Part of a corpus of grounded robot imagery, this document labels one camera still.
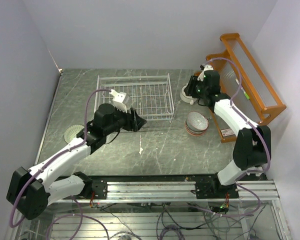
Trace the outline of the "white handled bowl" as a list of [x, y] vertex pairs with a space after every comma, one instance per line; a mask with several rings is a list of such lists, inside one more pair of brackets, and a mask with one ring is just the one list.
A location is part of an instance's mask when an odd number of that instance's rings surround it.
[[187, 104], [190, 104], [190, 105], [193, 105], [195, 104], [198, 99], [197, 98], [193, 98], [192, 96], [187, 96], [186, 95], [186, 87], [187, 85], [184, 85], [180, 91], [180, 98], [183, 102], [187, 103]]

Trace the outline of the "white wire dish rack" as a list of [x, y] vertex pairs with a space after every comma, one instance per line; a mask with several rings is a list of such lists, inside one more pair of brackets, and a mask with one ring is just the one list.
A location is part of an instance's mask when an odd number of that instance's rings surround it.
[[127, 106], [147, 121], [169, 121], [175, 106], [170, 74], [97, 77], [98, 89], [115, 90], [128, 95]]

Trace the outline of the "grey blue bowl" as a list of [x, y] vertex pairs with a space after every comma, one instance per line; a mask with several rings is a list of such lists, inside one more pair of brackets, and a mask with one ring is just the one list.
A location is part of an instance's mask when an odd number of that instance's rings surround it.
[[194, 132], [204, 132], [209, 127], [208, 119], [197, 111], [191, 111], [188, 113], [185, 124]]

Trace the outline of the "green patterned bowl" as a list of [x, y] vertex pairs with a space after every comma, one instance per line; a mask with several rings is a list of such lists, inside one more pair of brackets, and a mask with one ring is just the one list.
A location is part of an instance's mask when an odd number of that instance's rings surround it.
[[83, 128], [81, 124], [70, 126], [63, 134], [64, 141], [69, 144]]

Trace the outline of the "beige patterned bowl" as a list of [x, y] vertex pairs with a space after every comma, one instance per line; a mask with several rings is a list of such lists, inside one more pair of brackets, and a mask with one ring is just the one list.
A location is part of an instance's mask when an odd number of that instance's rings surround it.
[[206, 132], [206, 130], [204, 130], [204, 131], [191, 130], [188, 126], [185, 126], [185, 129], [192, 136], [202, 136]]

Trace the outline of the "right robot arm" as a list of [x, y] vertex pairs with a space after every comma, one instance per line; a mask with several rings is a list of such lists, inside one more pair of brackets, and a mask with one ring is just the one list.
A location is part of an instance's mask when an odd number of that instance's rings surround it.
[[183, 92], [187, 97], [202, 100], [203, 105], [219, 116], [236, 136], [232, 160], [213, 176], [208, 195], [221, 198], [247, 173], [268, 170], [271, 166], [270, 128], [249, 119], [228, 94], [221, 92], [220, 75], [216, 70], [191, 76]]

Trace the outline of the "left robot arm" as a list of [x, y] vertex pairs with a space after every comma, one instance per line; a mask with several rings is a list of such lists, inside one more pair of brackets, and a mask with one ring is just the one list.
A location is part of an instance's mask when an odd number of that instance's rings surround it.
[[14, 171], [6, 196], [13, 205], [12, 211], [19, 211], [26, 219], [33, 220], [56, 201], [70, 196], [88, 198], [93, 191], [90, 177], [82, 172], [62, 180], [59, 177], [105, 145], [108, 135], [121, 130], [138, 132], [146, 122], [134, 108], [124, 112], [112, 104], [101, 104], [93, 119], [66, 147], [38, 165]]

